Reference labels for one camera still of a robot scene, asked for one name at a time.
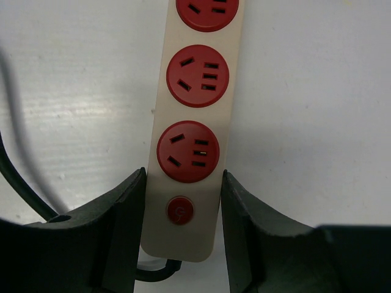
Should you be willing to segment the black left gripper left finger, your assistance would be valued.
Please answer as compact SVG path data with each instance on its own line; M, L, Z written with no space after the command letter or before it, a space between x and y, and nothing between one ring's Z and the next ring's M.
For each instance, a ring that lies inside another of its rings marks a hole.
M146 172L100 197L28 225L1 221L2 292L133 292Z

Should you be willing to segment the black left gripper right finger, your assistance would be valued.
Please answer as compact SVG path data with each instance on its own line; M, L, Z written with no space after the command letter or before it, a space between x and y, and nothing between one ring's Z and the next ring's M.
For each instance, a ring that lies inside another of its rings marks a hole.
M390 227L312 228L276 211L229 172L221 189L231 292L389 292Z

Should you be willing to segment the beige power strip red sockets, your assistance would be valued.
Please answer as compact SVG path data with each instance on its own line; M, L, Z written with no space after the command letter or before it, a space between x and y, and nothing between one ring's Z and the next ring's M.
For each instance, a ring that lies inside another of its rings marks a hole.
M244 1L169 1L147 168L143 250L213 251Z

